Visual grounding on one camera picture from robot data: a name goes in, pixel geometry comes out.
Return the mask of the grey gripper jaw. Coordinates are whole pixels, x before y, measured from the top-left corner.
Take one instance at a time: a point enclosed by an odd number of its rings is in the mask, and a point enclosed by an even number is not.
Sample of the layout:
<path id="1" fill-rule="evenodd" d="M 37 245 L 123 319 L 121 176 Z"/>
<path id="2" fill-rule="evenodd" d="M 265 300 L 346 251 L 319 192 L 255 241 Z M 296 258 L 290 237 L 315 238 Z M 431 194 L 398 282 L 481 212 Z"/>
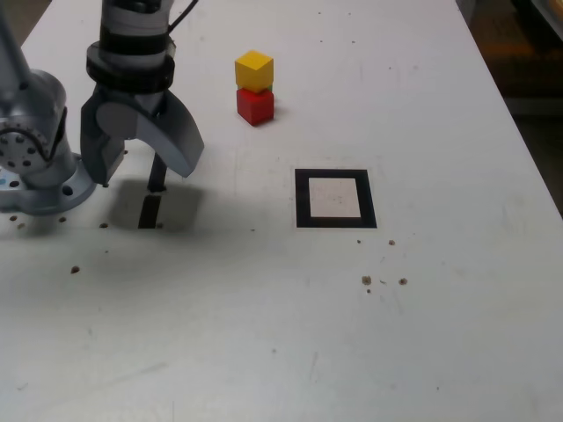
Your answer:
<path id="1" fill-rule="evenodd" d="M 138 103 L 107 102 L 97 111 L 99 127 L 108 135 L 148 144 L 165 165 L 181 177 L 190 176 L 204 150 L 193 116 L 173 94 L 165 93 L 157 112 Z"/>

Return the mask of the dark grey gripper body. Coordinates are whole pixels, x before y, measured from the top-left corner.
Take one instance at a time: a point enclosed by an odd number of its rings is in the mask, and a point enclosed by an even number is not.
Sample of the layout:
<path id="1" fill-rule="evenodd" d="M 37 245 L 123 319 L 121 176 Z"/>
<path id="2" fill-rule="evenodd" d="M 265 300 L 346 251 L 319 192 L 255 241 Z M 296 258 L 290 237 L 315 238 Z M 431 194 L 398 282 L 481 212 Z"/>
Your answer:
<path id="1" fill-rule="evenodd" d="M 98 84 L 93 92 L 95 118 L 156 118 L 167 108 L 168 90 L 159 92 L 132 92 Z"/>

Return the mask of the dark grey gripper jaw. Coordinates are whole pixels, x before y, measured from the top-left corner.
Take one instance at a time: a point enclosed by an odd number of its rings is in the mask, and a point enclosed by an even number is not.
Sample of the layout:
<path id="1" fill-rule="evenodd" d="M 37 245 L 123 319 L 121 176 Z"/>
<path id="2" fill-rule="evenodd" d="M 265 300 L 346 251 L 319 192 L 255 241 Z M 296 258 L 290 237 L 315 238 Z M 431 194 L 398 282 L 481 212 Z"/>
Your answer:
<path id="1" fill-rule="evenodd" d="M 80 150 L 91 180 L 106 186 L 121 164 L 124 140 L 108 135 L 98 124 L 97 112 L 106 103 L 106 93 L 96 87 L 81 108 Z"/>

